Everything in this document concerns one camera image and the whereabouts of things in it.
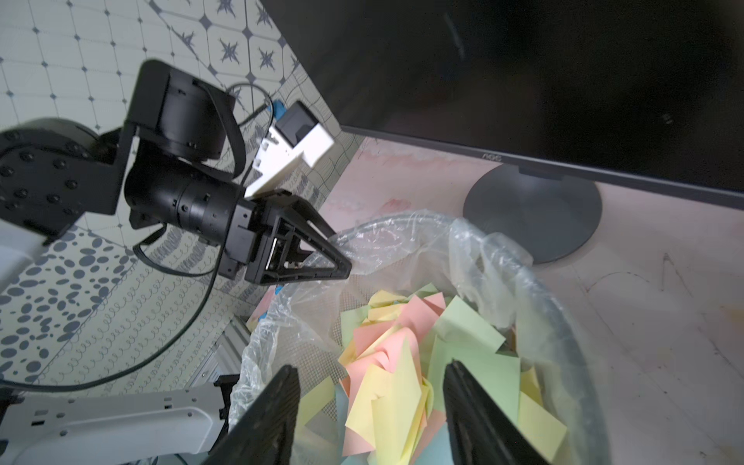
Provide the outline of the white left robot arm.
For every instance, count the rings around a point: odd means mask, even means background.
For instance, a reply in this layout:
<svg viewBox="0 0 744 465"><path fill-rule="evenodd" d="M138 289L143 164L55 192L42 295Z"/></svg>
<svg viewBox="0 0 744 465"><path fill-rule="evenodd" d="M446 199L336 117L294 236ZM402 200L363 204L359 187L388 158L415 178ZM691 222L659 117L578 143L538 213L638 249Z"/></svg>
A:
<svg viewBox="0 0 744 465"><path fill-rule="evenodd" d="M87 212L126 199L134 229L168 227L217 248L210 281L260 286L344 280L351 262L309 201L281 188L315 165L333 139L302 103L269 120L253 159L234 117L236 98L164 62L139 69L123 125L97 135L61 118L1 135L1 280L35 260ZM87 384L1 384L5 464L125 464L204 455L209 464L287 464L300 420L298 370L284 366L230 425L234 375L183 391L87 398Z"/></svg>

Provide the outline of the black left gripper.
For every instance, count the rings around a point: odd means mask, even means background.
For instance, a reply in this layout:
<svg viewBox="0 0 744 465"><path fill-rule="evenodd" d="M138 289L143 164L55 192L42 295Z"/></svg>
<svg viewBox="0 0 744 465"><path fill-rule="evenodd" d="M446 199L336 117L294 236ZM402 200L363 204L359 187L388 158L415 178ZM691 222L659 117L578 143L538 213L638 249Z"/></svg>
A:
<svg viewBox="0 0 744 465"><path fill-rule="evenodd" d="M197 278L197 273L156 263L143 251L173 226L195 234L208 245L229 244L234 255L218 258L211 269L226 278L235 277L242 265L245 279L257 285L350 276L352 262L329 242L335 231L309 201L283 189L251 197L246 197L245 191L243 186L164 153L157 145L142 145L124 185L130 224L136 230L156 224L161 228L133 247L135 255L166 274ZM271 234L264 244L260 228L249 226L253 208L263 209L262 222ZM314 253L329 264L304 265Z"/></svg>

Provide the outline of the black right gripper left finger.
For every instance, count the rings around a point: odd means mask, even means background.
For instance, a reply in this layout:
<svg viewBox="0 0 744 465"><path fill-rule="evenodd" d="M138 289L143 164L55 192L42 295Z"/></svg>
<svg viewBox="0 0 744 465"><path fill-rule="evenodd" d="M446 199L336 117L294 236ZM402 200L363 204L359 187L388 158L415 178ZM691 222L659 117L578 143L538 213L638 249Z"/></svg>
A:
<svg viewBox="0 0 744 465"><path fill-rule="evenodd" d="M298 370L284 365L203 464L289 464L298 406Z"/></svg>

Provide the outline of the pile of discarded sticky notes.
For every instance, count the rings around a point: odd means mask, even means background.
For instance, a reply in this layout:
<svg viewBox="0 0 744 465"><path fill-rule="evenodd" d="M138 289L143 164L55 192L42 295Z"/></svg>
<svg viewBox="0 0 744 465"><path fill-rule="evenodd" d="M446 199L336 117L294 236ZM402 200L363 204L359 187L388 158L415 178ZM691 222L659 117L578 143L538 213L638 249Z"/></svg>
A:
<svg viewBox="0 0 744 465"><path fill-rule="evenodd" d="M339 314L342 371L300 399L304 426L334 404L340 464L448 464L445 367L462 362L487 397L547 462L567 428L542 403L535 369L524 370L506 339L462 298L427 285L399 296L381 290Z"/></svg>

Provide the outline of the black monitor with grey stand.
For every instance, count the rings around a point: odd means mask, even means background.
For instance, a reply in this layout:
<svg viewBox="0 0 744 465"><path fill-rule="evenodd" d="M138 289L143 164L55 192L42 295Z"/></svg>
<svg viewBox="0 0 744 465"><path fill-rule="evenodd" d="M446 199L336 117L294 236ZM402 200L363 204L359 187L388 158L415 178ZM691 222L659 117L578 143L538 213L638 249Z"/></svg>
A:
<svg viewBox="0 0 744 465"><path fill-rule="evenodd" d="M342 129L743 205L739 1L269 1Z"/></svg>

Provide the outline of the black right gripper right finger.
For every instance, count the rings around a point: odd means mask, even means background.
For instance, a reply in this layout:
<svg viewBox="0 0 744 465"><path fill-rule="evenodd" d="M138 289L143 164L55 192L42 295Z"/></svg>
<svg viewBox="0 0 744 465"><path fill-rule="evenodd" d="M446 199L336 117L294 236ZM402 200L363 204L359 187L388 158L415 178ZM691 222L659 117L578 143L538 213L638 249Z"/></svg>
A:
<svg viewBox="0 0 744 465"><path fill-rule="evenodd" d="M462 362L447 365L443 392L455 464L548 464Z"/></svg>

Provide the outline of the yellow sticky note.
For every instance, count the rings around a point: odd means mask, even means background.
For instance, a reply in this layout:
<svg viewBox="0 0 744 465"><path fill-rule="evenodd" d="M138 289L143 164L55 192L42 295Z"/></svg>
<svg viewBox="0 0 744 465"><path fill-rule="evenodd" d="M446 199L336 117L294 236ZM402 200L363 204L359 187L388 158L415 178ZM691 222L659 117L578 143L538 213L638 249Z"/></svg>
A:
<svg viewBox="0 0 744 465"><path fill-rule="evenodd" d="M411 462L432 397L418 349L411 331L402 331L348 366L345 455L373 453L378 464Z"/></svg>

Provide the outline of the mesh bin with plastic liner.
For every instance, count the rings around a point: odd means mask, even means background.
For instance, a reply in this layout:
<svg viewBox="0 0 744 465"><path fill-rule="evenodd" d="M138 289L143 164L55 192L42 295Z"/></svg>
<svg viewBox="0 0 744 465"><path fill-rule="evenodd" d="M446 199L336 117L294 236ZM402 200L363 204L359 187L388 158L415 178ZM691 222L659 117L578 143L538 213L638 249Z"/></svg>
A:
<svg viewBox="0 0 744 465"><path fill-rule="evenodd" d="M443 383L462 363L550 464L608 464L575 323L509 238L418 211L341 232L349 278L285 286L232 390L230 427L298 370L294 464L449 464Z"/></svg>

